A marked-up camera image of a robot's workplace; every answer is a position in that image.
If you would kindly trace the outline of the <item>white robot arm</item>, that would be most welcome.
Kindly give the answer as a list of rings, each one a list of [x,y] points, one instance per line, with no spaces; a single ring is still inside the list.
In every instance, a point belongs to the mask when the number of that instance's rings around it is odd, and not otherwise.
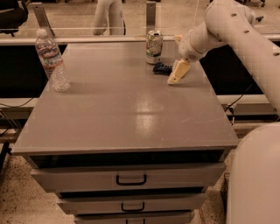
[[[280,49],[253,28],[253,12],[235,0],[213,0],[204,22],[176,38],[180,59],[168,82],[190,64],[228,45],[247,68],[273,109],[280,113]],[[280,224],[280,122],[250,131],[238,144],[228,182],[227,224]]]

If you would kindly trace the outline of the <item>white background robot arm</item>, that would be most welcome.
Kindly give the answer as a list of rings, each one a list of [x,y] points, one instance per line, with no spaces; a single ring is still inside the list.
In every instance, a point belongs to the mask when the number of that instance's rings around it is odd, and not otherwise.
[[[97,0],[92,33],[103,35],[109,29],[110,35],[125,35],[122,0]]]

